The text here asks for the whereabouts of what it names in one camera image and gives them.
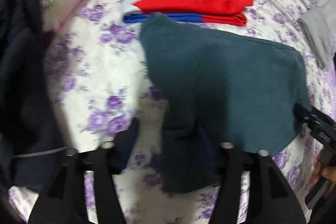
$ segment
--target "teal sweater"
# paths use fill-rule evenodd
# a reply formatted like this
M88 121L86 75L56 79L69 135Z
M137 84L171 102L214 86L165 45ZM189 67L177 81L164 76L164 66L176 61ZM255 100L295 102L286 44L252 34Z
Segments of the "teal sweater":
M218 182L214 152L221 142L273 155L296 137L293 106L310 105L305 65L294 48L161 14L144 21L140 41L149 78L169 101L164 190L184 193Z

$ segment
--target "black clamp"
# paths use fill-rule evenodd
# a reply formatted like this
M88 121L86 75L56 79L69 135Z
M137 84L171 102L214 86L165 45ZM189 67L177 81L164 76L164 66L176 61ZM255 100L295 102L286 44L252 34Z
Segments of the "black clamp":
M221 187L209 224L236 224L241 175L250 172L246 224L305 224L301 206L267 150L248 153L222 143L217 157Z
M311 129L310 135L324 145L321 152L321 171L324 167L336 165L336 123L328 115L320 112L316 108L308 111L303 106L295 104L295 117L307 123ZM325 191L327 191L332 182L321 177L309 191L305 203L308 209L313 209L317 202L321 199Z
M84 172L94 172L94 192L99 223L126 224L112 174L125 169L137 139L139 121L120 132L113 142L96 150L78 153L68 149L53 181L40 193L28 224L90 224L85 202Z

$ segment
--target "bedsheet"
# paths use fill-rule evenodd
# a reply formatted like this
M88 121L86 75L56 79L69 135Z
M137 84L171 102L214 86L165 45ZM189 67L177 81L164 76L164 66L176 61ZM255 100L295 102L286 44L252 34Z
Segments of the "bedsheet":
M140 135L122 175L114 176L127 223L208 223L218 186L188 194L161 191L160 126L166 101L152 86L138 41L140 23L125 24L118 9L120 0L85 0L64 24L45 58L50 99L69 146L80 152L95 149L104 135L115 136L139 116ZM336 119L335 68L325 72L315 58L297 18L310 8L308 0L254 0L245 10L247 24L198 23L215 28L285 43L296 48L306 65L310 102ZM316 156L321 145L305 128L274 161L294 189L307 220L304 203ZM85 174L89 219L97 223L93 174ZM241 180L238 223L247 213L249 175ZM11 203L27 220L37 194L24 188L10 189Z

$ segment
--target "round metal stud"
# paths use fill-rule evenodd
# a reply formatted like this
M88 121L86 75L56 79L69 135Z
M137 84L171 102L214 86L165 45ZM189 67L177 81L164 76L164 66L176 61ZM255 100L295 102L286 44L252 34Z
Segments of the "round metal stud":
M225 149L232 149L235 147L232 143L229 143L229 142L222 142L220 145L221 147Z
M102 149L110 149L114 146L114 142L104 142L101 144Z
M258 154L259 154L260 156L262 156L262 157L267 157L267 156L269 156L269 152L268 152L267 150L265 150L265 149L260 149L260 150L258 151Z

